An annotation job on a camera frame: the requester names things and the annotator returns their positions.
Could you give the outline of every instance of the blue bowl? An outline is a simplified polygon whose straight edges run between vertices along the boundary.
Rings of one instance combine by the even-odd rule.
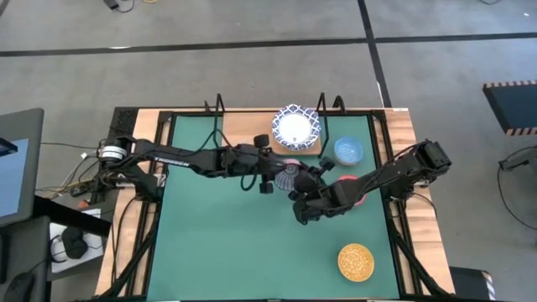
[[[340,138],[334,144],[336,159],[344,165],[358,164],[363,158],[363,146],[355,138]]]

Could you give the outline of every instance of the black floor stripe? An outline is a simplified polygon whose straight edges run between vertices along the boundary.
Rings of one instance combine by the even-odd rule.
[[[290,46],[348,45],[348,44],[364,44],[364,43],[366,43],[365,38],[296,39],[296,40],[253,41],[253,42],[133,46],[133,47],[115,47],[115,48],[94,48],[94,49],[13,50],[13,51],[0,51],[0,57],[20,57],[20,56],[40,56],[40,55],[127,54],[127,53],[158,52],[158,51],[251,49],[251,48],[290,47]]]
[[[419,42],[459,42],[459,41],[483,41],[495,39],[535,39],[537,33],[512,33],[512,34],[453,34],[438,36],[414,36],[414,37],[381,37],[375,38],[376,43],[419,43]]]
[[[0,13],[5,8],[5,0],[0,3]],[[368,22],[371,39],[371,23]],[[537,33],[513,33],[513,34],[458,34],[445,36],[414,36],[414,37],[381,37],[374,38],[375,44],[389,43],[422,43],[422,42],[456,42],[456,41],[483,41],[497,39],[537,39]],[[24,57],[24,56],[48,56],[48,55],[100,55],[100,54],[128,54],[139,52],[160,52],[160,51],[181,51],[181,50],[214,50],[214,49],[249,49],[249,48],[270,48],[270,47],[292,47],[292,46],[321,46],[321,45],[349,45],[366,44],[368,38],[327,38],[327,39],[297,39],[297,40],[275,40],[275,41],[252,41],[252,42],[228,42],[228,43],[206,43],[206,44],[172,44],[172,45],[152,45],[152,46],[132,46],[132,47],[102,47],[90,49],[42,49],[42,50],[0,50],[0,57]]]
[[[380,63],[380,57],[378,56],[375,36],[373,35],[371,20],[369,20],[368,8],[366,7],[365,0],[358,0],[358,7],[360,8],[360,14],[362,15],[363,29],[366,31],[369,55],[371,55],[371,61],[373,62],[373,71],[375,72],[375,78],[377,79],[380,97],[382,98],[383,106],[390,108],[392,106],[392,101],[389,98],[388,85],[386,84],[383,67]]]
[[[6,7],[9,4],[9,0],[3,0],[2,3],[0,3],[0,17],[2,17],[3,12],[6,11]]]

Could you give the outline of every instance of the decorative plate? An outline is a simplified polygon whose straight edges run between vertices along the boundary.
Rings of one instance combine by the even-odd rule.
[[[274,116],[272,134],[278,143],[289,150],[311,148],[321,134],[319,115],[307,107],[287,105]]]
[[[274,184],[280,190],[292,191],[295,189],[295,177],[300,172],[300,161],[296,159],[286,159],[285,170],[276,174]]]

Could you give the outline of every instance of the concrete floor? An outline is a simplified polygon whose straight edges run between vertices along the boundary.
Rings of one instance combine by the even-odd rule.
[[[367,6],[376,37],[537,31],[531,0]],[[97,0],[12,0],[0,17],[0,51],[364,36],[351,0],[136,0],[126,14]],[[498,160],[537,139],[503,135],[481,85],[536,79],[537,39],[379,44],[378,51],[393,106],[409,107],[418,139],[439,140],[454,163],[431,188],[450,265],[489,271],[498,299],[533,301],[537,238],[503,208],[495,172]],[[95,144],[119,106],[198,105],[218,92],[228,107],[310,105],[321,91],[341,94],[349,107],[381,107],[366,44],[0,58],[0,111],[44,108],[50,142]],[[79,154],[43,147],[38,187],[61,183]],[[537,225],[534,175],[520,169],[502,180],[514,211]],[[54,281],[52,300],[92,296],[99,268]]]

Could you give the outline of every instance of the green tabletop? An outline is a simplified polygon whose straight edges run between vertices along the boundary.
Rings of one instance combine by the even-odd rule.
[[[364,157],[353,167],[337,165],[326,182],[374,170],[367,118],[328,118],[325,156],[334,158],[334,142],[352,136],[362,142]],[[212,117],[177,117],[173,146],[198,149],[212,126]],[[361,283],[345,279],[337,267],[341,248],[354,242],[375,259],[373,275]],[[169,169],[150,277],[149,301],[399,297],[377,190],[344,216],[302,226],[285,191],[261,195],[255,185],[244,192],[240,178],[207,179],[179,167]]]

